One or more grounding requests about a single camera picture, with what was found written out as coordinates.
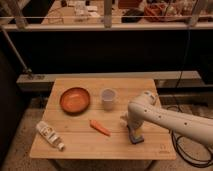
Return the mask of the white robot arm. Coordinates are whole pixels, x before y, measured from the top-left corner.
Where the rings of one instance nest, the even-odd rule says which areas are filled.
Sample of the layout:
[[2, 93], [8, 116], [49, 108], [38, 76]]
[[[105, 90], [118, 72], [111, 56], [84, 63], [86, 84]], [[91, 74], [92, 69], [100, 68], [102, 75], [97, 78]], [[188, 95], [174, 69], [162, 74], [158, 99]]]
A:
[[143, 91], [129, 101], [122, 119], [127, 122], [131, 137], [144, 121], [148, 121], [213, 148], [213, 119], [166, 110], [157, 107], [156, 100], [153, 92]]

